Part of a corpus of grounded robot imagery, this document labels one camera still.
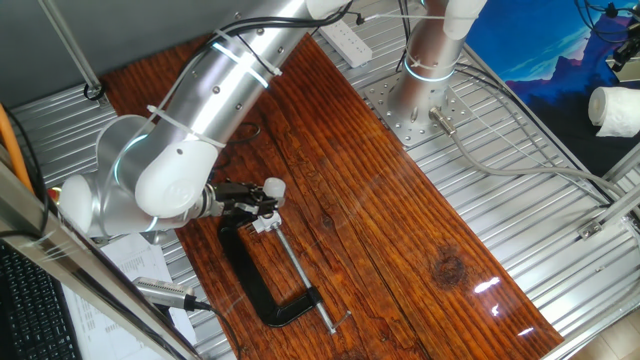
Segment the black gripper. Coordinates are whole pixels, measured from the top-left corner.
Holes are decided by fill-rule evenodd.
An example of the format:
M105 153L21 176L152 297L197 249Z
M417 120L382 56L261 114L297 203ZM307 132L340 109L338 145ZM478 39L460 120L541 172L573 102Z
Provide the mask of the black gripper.
M261 186L247 184L245 188L244 203L239 204L239 209L255 217L272 217L277 211L278 199L268 195ZM237 202L240 193L241 186L236 183L207 184L205 215L222 216L229 212Z

